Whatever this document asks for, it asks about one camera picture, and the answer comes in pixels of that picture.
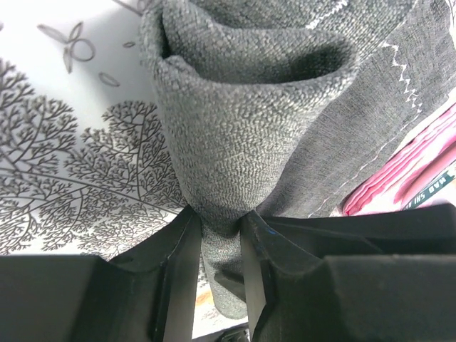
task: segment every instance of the folded fabric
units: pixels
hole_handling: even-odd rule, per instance
[[[456,141],[455,113],[456,105],[391,158],[347,199],[343,212],[346,215],[360,215],[402,209],[404,201],[408,202],[453,161],[449,150],[449,155],[442,159],[442,162],[447,164],[441,165],[438,171],[435,168],[430,169],[430,173],[425,174],[425,178],[413,186],[426,168]]]
[[[455,87],[449,8],[420,1],[394,31],[412,5],[169,0],[144,13],[143,63],[182,192],[204,221],[205,270],[224,315],[247,314],[214,280],[242,272],[237,219],[255,208],[330,214]],[[426,101],[404,95],[399,60]]]

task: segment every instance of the black plastic holder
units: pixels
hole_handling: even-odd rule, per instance
[[[239,220],[251,341],[456,341],[456,208]],[[107,262],[0,257],[1,342],[190,342],[201,222],[184,208]],[[245,326],[198,341],[247,341]]]

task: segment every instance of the tree pattern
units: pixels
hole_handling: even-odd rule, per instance
[[[73,109],[0,58],[0,254],[76,243],[106,259],[185,205],[153,103],[125,101],[78,134]]]

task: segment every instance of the stitching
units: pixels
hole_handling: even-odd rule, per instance
[[[313,30],[318,26],[319,23],[321,23],[324,19],[329,18],[333,14],[336,14],[340,10],[342,10],[344,7],[348,6],[348,1],[347,0],[339,0],[337,1],[337,4],[331,9],[328,13],[324,14],[323,16],[314,19],[311,21],[311,23],[306,25],[306,29]]]
[[[407,64],[399,64],[397,61],[396,61],[396,55],[398,54],[398,51],[399,51],[399,46],[398,45],[392,45],[392,44],[388,44],[388,43],[383,43],[382,48],[392,48],[394,50],[394,56],[393,56],[393,60],[392,60],[392,63],[391,63],[391,66],[395,66],[395,67],[401,67],[402,68],[402,71],[400,72],[400,77],[399,77],[399,82],[405,82],[405,91],[404,91],[404,94],[407,94],[409,93],[409,96],[407,97],[407,100],[405,100],[405,102],[410,102],[412,101],[412,106],[411,108],[417,108],[417,115],[407,124],[405,124],[398,132],[398,134],[396,134],[393,138],[391,138],[391,140],[389,140],[387,143],[383,144],[380,149],[378,150],[377,154],[375,155],[375,157],[370,161],[370,162],[367,162],[366,164],[364,164],[363,166],[361,166],[361,168],[359,169],[359,171],[352,177],[350,178],[349,180],[345,181],[344,183],[342,183],[342,185],[336,190],[336,192],[334,192],[332,195],[328,196],[320,205],[320,207],[317,208],[317,210],[311,212],[309,215],[308,215],[308,218],[310,218],[312,215],[316,214],[317,212],[319,212],[321,210],[321,208],[323,208],[323,206],[325,205],[325,203],[333,198],[334,196],[336,196],[340,191],[341,189],[347,185],[347,183],[349,183],[350,181],[356,179],[360,174],[361,174],[361,171],[367,167],[368,165],[370,165],[371,163],[375,162],[377,159],[378,159],[378,156],[380,155],[380,153],[382,152],[382,150],[387,146],[389,145],[393,140],[395,140],[399,134],[402,133],[402,131],[404,129],[406,129],[409,124],[413,123],[416,119],[418,119],[418,117],[420,116],[421,114],[421,105],[423,103],[418,103],[418,104],[415,104],[415,101],[417,100],[418,98],[418,94],[416,93],[416,89],[412,89],[412,90],[409,90],[408,89],[408,86],[410,85],[410,78],[404,78],[404,72],[405,72],[405,69],[407,69]]]

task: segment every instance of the fabric fold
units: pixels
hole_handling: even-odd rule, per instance
[[[410,131],[450,107],[456,87],[453,16],[446,0],[419,0],[363,62],[348,90],[311,124],[257,211],[329,216],[384,166]]]
[[[230,318],[245,316],[245,304],[214,276],[242,272],[234,223],[271,194],[312,122],[413,6],[292,2],[272,13],[276,4],[257,1],[153,1],[142,17],[142,59],[172,164],[202,216],[214,302]]]

